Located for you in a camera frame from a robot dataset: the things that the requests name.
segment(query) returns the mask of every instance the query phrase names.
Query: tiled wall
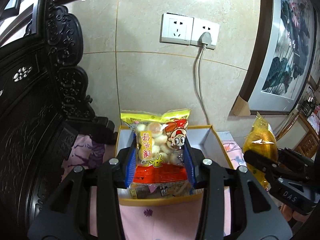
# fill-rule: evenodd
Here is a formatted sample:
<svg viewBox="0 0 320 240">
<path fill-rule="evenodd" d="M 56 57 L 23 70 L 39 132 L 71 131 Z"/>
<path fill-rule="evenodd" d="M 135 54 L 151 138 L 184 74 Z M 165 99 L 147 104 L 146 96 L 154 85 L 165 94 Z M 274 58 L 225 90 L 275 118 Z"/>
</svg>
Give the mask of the tiled wall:
<svg viewBox="0 0 320 240">
<path fill-rule="evenodd" d="M 82 27 L 79 65 L 89 76 L 92 106 L 116 127 L 119 110 L 163 113 L 186 107 L 192 109 L 191 125 L 205 124 L 192 72 L 199 48 L 160 43 L 161 16 L 171 12 L 219 23 L 217 47 L 204 53 L 204 101 L 216 130 L 244 140 L 254 117 L 229 113 L 251 59 L 260 0 L 77 0 L 67 7 Z M 275 126 L 283 119 L 270 117 Z"/>
</svg>

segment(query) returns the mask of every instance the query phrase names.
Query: pink fabric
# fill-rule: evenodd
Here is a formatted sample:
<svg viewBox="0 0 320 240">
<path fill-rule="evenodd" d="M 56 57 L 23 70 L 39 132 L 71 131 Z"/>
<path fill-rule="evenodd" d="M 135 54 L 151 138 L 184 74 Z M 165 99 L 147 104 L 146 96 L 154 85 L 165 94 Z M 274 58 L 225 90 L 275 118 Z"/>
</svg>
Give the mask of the pink fabric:
<svg viewBox="0 0 320 240">
<path fill-rule="evenodd" d="M 242 158 L 241 149 L 234 141 L 223 142 L 233 165 L 239 165 L 237 156 Z M 92 142 L 89 136 L 79 135 L 76 139 L 70 158 L 63 162 L 63 178 L 76 165 L 85 168 L 99 166 L 114 156 L 114 147 Z M 91 188 L 90 196 L 90 234 L 97 236 L 96 218 L 97 187 Z M 231 204 L 228 188 L 225 194 L 224 235 L 231 230 Z M 194 240 L 198 228 L 202 200 L 156 207 L 121 206 L 120 213 L 126 240 Z"/>
</svg>

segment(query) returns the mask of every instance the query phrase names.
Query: cartoon character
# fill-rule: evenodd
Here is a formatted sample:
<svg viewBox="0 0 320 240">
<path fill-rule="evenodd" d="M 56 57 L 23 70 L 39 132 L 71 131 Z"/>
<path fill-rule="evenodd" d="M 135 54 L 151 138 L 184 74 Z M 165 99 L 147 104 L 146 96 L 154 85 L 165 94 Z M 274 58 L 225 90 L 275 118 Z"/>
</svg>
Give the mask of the cartoon character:
<svg viewBox="0 0 320 240">
<path fill-rule="evenodd" d="M 186 127 L 188 126 L 187 119 L 174 119 L 168 122 L 165 127 L 165 132 L 168 136 L 167 145 L 172 149 L 181 149 L 186 139 Z"/>
<path fill-rule="evenodd" d="M 145 163 L 150 163 L 153 167 L 159 168 L 162 167 L 162 163 L 164 163 L 164 160 L 161 158 L 162 155 L 159 154 L 155 160 L 146 160 Z"/>
</svg>

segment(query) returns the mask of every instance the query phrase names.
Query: carved wooden chair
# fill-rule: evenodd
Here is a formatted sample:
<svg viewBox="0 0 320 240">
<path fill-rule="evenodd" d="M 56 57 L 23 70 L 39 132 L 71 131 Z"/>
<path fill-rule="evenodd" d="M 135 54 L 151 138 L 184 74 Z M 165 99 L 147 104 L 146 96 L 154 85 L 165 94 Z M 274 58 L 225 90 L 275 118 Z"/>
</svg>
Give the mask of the carved wooden chair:
<svg viewBox="0 0 320 240">
<path fill-rule="evenodd" d="M 0 0 L 0 15 L 7 2 Z M 77 18 L 52 0 L 34 4 L 25 36 L 0 48 L 0 229 L 6 239 L 26 239 L 78 134 L 116 141 L 114 123 L 90 106 L 88 77 L 77 66 L 82 54 Z"/>
</svg>

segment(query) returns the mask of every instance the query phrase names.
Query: purple flower print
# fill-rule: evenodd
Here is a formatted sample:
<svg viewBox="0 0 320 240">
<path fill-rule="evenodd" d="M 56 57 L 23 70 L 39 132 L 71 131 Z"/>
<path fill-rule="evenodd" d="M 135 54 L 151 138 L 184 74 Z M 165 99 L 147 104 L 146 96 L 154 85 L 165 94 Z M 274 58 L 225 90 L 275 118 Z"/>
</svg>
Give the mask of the purple flower print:
<svg viewBox="0 0 320 240">
<path fill-rule="evenodd" d="M 144 213 L 144 215 L 146 217 L 151 217 L 152 214 L 153 214 L 153 210 L 152 209 L 146 209 L 143 213 Z"/>
</svg>

